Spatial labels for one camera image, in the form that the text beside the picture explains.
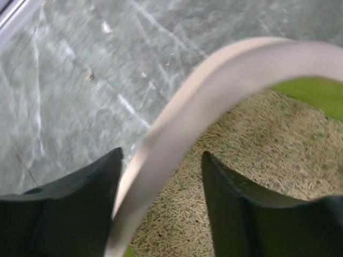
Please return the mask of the beige green litter box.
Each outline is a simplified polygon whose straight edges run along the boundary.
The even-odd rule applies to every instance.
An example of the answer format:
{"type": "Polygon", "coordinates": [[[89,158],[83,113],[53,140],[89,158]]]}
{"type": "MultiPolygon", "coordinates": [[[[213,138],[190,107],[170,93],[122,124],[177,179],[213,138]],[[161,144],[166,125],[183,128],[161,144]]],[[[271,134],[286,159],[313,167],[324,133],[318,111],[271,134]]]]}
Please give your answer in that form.
{"type": "Polygon", "coordinates": [[[252,37],[205,59],[151,126],[118,185],[106,256],[123,256],[148,207],[197,138],[240,100],[283,81],[342,81],[342,48],[252,37]]]}

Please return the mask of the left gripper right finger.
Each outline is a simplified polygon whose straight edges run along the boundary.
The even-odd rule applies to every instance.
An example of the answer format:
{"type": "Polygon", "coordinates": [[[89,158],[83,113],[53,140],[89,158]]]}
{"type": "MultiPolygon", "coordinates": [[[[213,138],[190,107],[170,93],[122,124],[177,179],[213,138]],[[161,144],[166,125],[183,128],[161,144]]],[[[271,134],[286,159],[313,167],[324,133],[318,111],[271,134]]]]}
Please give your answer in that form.
{"type": "Polygon", "coordinates": [[[210,152],[202,154],[202,180],[216,256],[342,256],[342,196],[294,199],[210,152]]]}

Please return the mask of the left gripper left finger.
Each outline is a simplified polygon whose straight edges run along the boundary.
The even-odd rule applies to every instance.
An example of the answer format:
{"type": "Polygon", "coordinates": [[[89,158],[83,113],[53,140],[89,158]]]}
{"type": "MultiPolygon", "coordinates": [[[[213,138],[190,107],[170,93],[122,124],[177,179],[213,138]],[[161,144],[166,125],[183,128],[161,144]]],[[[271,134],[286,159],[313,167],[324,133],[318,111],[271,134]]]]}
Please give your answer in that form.
{"type": "Polygon", "coordinates": [[[103,256],[122,159],[115,148],[58,180],[1,196],[1,256],[103,256]]]}

